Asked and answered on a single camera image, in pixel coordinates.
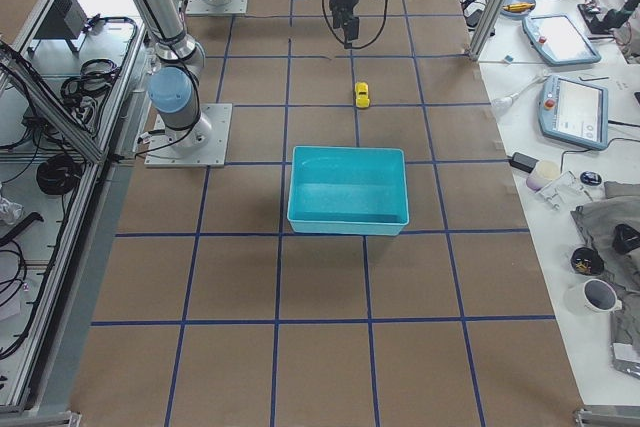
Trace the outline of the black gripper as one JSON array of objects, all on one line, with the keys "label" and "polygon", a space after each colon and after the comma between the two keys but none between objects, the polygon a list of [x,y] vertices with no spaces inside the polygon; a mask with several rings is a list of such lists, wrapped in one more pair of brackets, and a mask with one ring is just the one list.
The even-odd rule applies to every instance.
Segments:
[{"label": "black gripper", "polygon": [[354,42],[359,38],[360,19],[354,14],[358,2],[359,0],[329,0],[332,27],[343,28],[346,42]]}]

